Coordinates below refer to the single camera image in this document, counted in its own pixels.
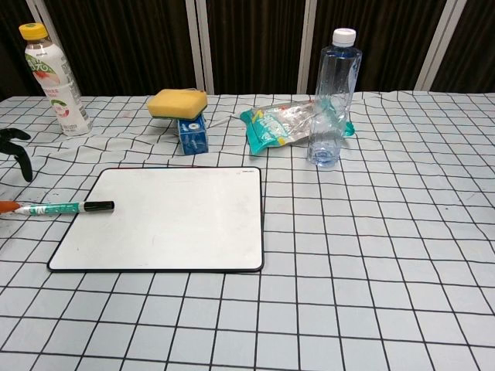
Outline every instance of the blue carton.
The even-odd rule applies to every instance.
[[[179,138],[184,155],[197,155],[208,152],[207,128],[204,116],[200,114],[194,120],[179,120]]]

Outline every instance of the white board surface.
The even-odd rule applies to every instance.
[[[104,170],[87,201],[113,213],[78,214],[52,271],[254,271],[263,265],[258,168]]]

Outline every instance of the pen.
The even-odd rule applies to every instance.
[[[114,208],[115,203],[113,201],[87,201],[82,203],[47,203],[21,206],[14,210],[14,213],[24,215],[74,214],[92,213],[94,211],[112,211]]]

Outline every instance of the plastic water bottle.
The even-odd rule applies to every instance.
[[[41,23],[22,25],[19,31],[28,42],[25,56],[29,68],[55,110],[63,133],[88,133],[92,124],[62,49],[51,42]]]
[[[356,31],[336,29],[332,45],[322,50],[315,111],[309,132],[308,161],[333,166],[339,161],[362,52],[353,48]]]

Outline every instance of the sponge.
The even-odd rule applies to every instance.
[[[199,90],[164,89],[148,102],[153,117],[194,120],[207,107],[207,94]]]

